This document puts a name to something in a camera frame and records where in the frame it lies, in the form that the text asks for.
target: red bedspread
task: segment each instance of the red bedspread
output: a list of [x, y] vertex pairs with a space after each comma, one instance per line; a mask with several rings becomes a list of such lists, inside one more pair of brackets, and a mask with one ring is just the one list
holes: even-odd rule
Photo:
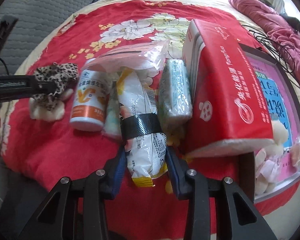
[[[134, 0], [79, 15], [72, 27], [51, 40], [29, 73], [52, 62], [77, 63], [81, 68], [88, 58], [96, 57], [119, 44], [149, 42], [151, 39], [167, 37], [171, 38], [173, 44], [169, 53], [177, 55], [186, 33], [184, 25], [193, 18], [222, 25], [241, 43], [251, 47], [260, 46], [234, 16], [219, 9], [179, 2]], [[153, 78], [153, 88], [156, 88], [158, 79], [158, 76]], [[18, 101], [10, 116], [10, 135], [3, 152], [8, 167], [37, 180], [50, 190], [61, 177], [83, 178], [102, 168], [107, 159], [114, 157], [118, 149], [116, 143], [100, 133], [77, 131], [69, 126], [71, 106], [72, 99], [66, 103], [66, 113], [61, 121], [47, 123], [31, 120], [28, 100]], [[189, 166], [210, 178], [238, 178], [237, 157], [194, 159]], [[109, 229], [127, 239], [182, 238], [187, 201], [177, 201], [173, 194], [167, 193], [167, 181], [164, 175], [155, 180], [155, 187], [137, 188], [127, 172], [117, 198], [106, 202]], [[284, 205], [296, 189], [295, 185], [276, 197], [275, 201], [258, 204], [259, 210], [262, 214], [270, 213]], [[215, 233], [214, 202], [210, 204], [211, 232]]]

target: barcode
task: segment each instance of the barcode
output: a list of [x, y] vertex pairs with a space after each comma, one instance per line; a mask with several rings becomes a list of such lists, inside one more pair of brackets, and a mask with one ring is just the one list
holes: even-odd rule
[[147, 91], [151, 106], [157, 107], [157, 105], [155, 104], [154, 91], [153, 90], [146, 90], [146, 91]]

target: metal screw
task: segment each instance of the metal screw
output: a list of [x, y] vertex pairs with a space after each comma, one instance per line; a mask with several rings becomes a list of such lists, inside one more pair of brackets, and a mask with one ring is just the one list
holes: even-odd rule
[[105, 171], [105, 170], [97, 170], [97, 171], [96, 171], [96, 174], [97, 174], [98, 176], [103, 176], [103, 175], [106, 174], [106, 171]]
[[67, 177], [63, 177], [61, 180], [60, 180], [61, 184], [67, 184], [69, 182], [69, 178]]
[[233, 179], [231, 179], [230, 177], [225, 177], [224, 181], [227, 184], [231, 184], [233, 182]]
[[189, 169], [189, 170], [187, 170], [187, 173], [188, 173], [188, 175], [190, 175], [190, 176], [194, 176], [194, 175], [197, 174], [197, 171], [195, 171], [195, 170], [193, 170], [193, 169]]

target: pink blanket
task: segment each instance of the pink blanket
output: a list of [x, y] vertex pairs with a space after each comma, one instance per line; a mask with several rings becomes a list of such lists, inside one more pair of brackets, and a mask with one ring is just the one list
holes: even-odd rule
[[[258, 24], [273, 41], [282, 46], [289, 45], [291, 49], [287, 51], [295, 61], [295, 76], [300, 83], [300, 34], [295, 33], [294, 29], [274, 9], [258, 0], [229, 0], [229, 3]], [[289, 54], [286, 53], [283, 57], [292, 67], [293, 60]]]

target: white plastic bottle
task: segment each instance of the white plastic bottle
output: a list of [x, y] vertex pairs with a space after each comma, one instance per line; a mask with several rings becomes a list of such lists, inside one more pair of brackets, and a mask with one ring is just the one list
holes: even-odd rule
[[77, 85], [70, 125], [81, 131], [100, 131], [106, 118], [107, 73], [84, 70]]

